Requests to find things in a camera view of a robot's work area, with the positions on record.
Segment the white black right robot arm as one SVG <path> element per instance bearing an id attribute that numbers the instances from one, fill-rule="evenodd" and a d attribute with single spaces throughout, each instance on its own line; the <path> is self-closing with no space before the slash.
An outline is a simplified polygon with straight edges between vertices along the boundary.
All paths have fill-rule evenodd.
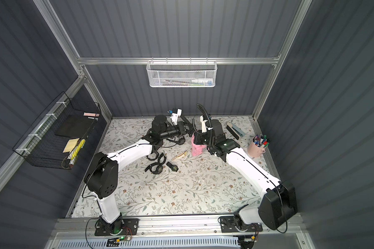
<path id="1" fill-rule="evenodd" d="M 200 143 L 207 146 L 210 154 L 237 169 L 260 197 L 258 207 L 246 204 L 234 212 L 235 226 L 243 230 L 260 222 L 278 231 L 298 212 L 294 186 L 268 173 L 245 153 L 239 143 L 227 139 L 218 120 L 201 118 L 202 129 L 196 131 Z"/>

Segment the pink cloth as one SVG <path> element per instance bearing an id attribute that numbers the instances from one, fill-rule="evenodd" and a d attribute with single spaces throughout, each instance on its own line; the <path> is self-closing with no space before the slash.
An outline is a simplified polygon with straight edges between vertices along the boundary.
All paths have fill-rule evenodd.
<path id="1" fill-rule="evenodd" d="M 191 144 L 192 144 L 191 152 L 192 152 L 192 156 L 196 157 L 196 156 L 201 155 L 203 153 L 203 150 L 206 149 L 207 146 L 206 145 L 195 144 L 194 139 L 195 139 L 195 135 L 192 135 L 192 138 L 191 138 Z"/>

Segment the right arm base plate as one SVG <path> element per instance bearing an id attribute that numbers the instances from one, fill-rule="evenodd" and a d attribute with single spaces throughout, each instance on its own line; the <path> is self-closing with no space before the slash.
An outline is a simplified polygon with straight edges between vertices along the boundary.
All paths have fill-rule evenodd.
<path id="1" fill-rule="evenodd" d="M 261 223 L 245 224 L 240 218 L 236 216 L 220 216 L 218 218 L 222 233 L 234 233 L 234 232 L 262 232 Z"/>

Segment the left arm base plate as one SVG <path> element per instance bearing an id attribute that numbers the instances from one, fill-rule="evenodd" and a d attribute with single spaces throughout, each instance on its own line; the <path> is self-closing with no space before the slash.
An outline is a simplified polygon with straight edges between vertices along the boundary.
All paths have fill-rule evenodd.
<path id="1" fill-rule="evenodd" d="M 95 224 L 95 236 L 134 236 L 137 234 L 139 219 L 118 218 L 112 224 L 99 218 Z"/>

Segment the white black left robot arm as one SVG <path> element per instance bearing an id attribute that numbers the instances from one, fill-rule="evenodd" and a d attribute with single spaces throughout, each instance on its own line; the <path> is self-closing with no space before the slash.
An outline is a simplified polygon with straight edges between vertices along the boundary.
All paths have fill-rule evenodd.
<path id="1" fill-rule="evenodd" d="M 101 211 L 99 228 L 104 229 L 105 235 L 118 235 L 126 229 L 114 194 L 119 171 L 142 157 L 158 154 L 165 140 L 182 145 L 185 135 L 192 136 L 193 133 L 194 126 L 184 115 L 172 113 L 171 121 L 165 115 L 157 115 L 138 142 L 113 153 L 99 152 L 93 156 L 84 183 L 98 203 Z"/>

